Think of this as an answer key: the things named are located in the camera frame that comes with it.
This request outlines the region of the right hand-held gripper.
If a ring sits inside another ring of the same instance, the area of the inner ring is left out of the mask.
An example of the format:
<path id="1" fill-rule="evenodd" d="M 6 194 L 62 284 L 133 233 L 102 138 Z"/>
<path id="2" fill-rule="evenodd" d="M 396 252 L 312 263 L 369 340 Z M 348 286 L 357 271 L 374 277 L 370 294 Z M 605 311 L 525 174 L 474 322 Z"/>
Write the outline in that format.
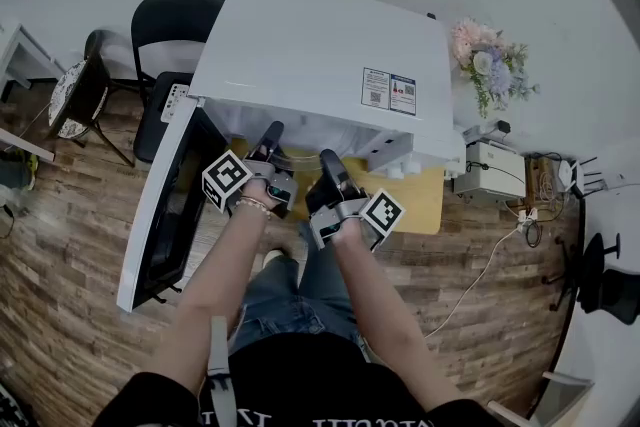
<path id="1" fill-rule="evenodd" d="M 323 150 L 320 161 L 323 176 L 305 197 L 317 247 L 323 249 L 345 220 L 356 219 L 362 224 L 364 241 L 375 251 L 394 230 L 405 208 L 384 189 L 371 196 L 359 188 L 333 150 Z"/>

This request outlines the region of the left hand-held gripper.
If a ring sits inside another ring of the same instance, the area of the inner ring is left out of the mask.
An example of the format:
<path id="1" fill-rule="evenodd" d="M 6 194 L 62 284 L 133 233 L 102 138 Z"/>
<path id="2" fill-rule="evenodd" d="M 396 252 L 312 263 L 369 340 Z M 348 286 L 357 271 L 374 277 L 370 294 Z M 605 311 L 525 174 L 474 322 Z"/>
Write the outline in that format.
<path id="1" fill-rule="evenodd" d="M 272 122 L 245 159 L 227 150 L 202 172 L 202 190 L 221 213 L 230 208 L 231 200 L 240 199 L 239 191 L 251 179 L 264 182 L 266 194 L 277 203 L 278 217 L 285 218 L 293 209 L 298 183 L 269 162 L 273 155 L 283 155 L 279 145 L 283 131 L 281 121 Z"/>

